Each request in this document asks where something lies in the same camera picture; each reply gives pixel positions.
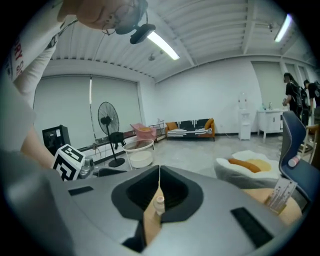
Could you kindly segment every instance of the bottle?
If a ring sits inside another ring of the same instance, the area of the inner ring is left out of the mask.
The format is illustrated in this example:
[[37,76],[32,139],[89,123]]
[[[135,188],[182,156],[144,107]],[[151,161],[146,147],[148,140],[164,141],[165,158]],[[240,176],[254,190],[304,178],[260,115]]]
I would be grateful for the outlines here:
[[161,216],[165,212],[165,198],[163,196],[157,196],[153,200],[153,206],[156,213]]
[[300,159],[301,159],[301,156],[296,155],[295,157],[293,157],[289,160],[288,165],[290,167],[295,167],[299,163]]

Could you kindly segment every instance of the gray floor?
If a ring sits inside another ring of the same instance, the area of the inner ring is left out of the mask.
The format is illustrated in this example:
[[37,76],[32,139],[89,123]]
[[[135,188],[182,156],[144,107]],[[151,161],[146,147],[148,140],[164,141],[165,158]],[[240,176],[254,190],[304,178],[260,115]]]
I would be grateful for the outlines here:
[[[251,136],[250,140],[242,141],[238,139],[238,136],[230,138],[218,136],[215,141],[212,139],[163,139],[155,144],[152,165],[177,167],[215,178],[213,166],[216,158],[228,158],[233,153],[251,150],[266,155],[270,160],[279,160],[281,145],[279,135],[268,136],[265,143],[263,143],[262,136],[257,135]],[[127,156],[123,154],[119,157],[124,158],[125,163],[116,169],[130,171]]]

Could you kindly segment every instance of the electric fan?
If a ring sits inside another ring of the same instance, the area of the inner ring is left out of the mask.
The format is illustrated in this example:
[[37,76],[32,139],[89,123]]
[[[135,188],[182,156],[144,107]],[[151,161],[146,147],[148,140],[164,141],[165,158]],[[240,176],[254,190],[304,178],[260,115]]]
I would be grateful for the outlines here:
[[[103,102],[98,110],[98,121],[102,131],[108,136],[110,141],[110,134],[116,133],[119,131],[119,119],[118,114],[112,104],[109,102]],[[112,154],[114,160],[109,162],[109,167],[118,167],[121,166],[125,160],[123,158],[116,158],[114,147],[110,141],[110,146],[112,149]]]

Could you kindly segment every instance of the black stand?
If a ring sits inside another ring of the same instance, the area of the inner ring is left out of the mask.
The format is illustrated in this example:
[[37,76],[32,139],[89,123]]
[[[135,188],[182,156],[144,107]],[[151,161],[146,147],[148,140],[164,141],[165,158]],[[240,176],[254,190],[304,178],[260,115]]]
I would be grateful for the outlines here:
[[108,133],[108,138],[109,138],[109,141],[110,141],[110,146],[111,146],[111,149],[112,149],[112,154],[113,154],[113,157],[114,157],[114,160],[110,161],[109,162],[109,167],[112,167],[112,168],[115,168],[115,167],[118,167],[118,166],[121,166],[125,163],[125,159],[123,158],[118,158],[116,159],[116,155],[115,155],[115,151],[114,151],[114,147],[112,146],[112,142],[110,140],[110,133],[109,133],[109,128],[108,128],[108,125],[106,124],[106,132]]

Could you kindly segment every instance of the white cabinet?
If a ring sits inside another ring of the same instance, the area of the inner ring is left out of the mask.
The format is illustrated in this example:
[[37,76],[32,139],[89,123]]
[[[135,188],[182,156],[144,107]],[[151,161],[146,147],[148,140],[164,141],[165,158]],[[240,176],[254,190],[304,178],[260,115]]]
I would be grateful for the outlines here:
[[244,109],[239,110],[238,123],[239,123],[239,139],[250,140],[251,122],[250,122],[250,112],[248,110],[244,110]]
[[263,131],[263,142],[266,134],[282,133],[282,114],[286,109],[267,109],[258,111],[258,135]]

